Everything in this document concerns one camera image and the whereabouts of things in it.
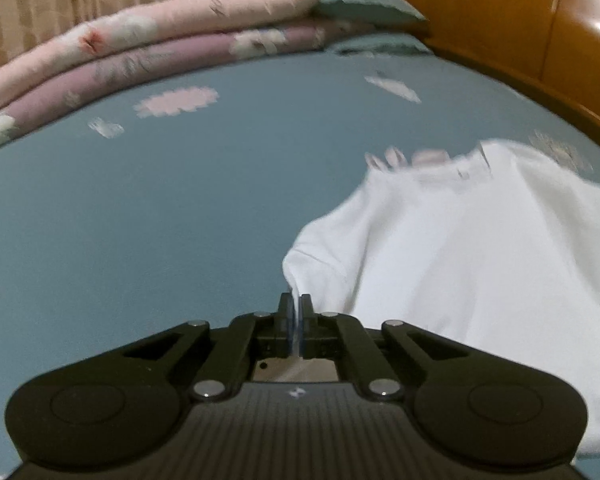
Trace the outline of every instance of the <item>pink blanket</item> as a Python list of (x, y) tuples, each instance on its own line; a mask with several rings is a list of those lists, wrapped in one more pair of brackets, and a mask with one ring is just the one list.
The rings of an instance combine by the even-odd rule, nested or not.
[(193, 34), (304, 16), (318, 0), (165, 0), (72, 28), (0, 67), (0, 108), (70, 68), (130, 48)]
[(301, 20), (261, 30), (203, 34), (128, 50), (42, 83), (0, 111), (0, 146), (119, 90), (199, 68), (322, 48), (371, 25)]

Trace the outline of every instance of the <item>white cloth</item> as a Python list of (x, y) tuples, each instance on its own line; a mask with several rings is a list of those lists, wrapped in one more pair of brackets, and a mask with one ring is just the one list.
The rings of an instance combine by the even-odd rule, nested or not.
[(573, 385), (600, 453), (600, 186), (490, 140), (436, 166), (368, 170), (283, 271), (316, 312), (402, 319)]

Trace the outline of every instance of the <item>pillow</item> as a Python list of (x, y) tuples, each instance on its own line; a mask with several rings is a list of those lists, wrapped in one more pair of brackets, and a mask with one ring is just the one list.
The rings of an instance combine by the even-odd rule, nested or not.
[(395, 54), (412, 56), (414, 54), (433, 54), (427, 46), (411, 34), (367, 34), (348, 40), (332, 43), (326, 48), (334, 54), (355, 54), (357, 52), (377, 52), (379, 54)]
[(164, 0), (82, 23), (0, 67), (0, 108), (74, 66), (144, 44), (302, 16), (319, 0)]
[(314, 12), (337, 20), (373, 25), (405, 25), (427, 20), (405, 0), (320, 0)]

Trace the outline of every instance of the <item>wooden headboard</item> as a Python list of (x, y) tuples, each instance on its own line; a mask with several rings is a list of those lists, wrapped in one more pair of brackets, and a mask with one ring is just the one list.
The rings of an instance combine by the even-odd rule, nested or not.
[(600, 0), (407, 0), (441, 57), (509, 84), (600, 145)]

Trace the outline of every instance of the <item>bed sheet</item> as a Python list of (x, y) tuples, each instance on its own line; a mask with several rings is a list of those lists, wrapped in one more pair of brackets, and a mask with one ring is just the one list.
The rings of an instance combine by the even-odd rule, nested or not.
[(18, 463), (2, 418), (24, 381), (187, 319), (275, 309), (284, 254), (360, 183), (366, 152), (455, 156), (491, 138), (568, 144), (600, 183), (586, 136), (434, 56), (201, 70), (1, 148), (0, 474)]

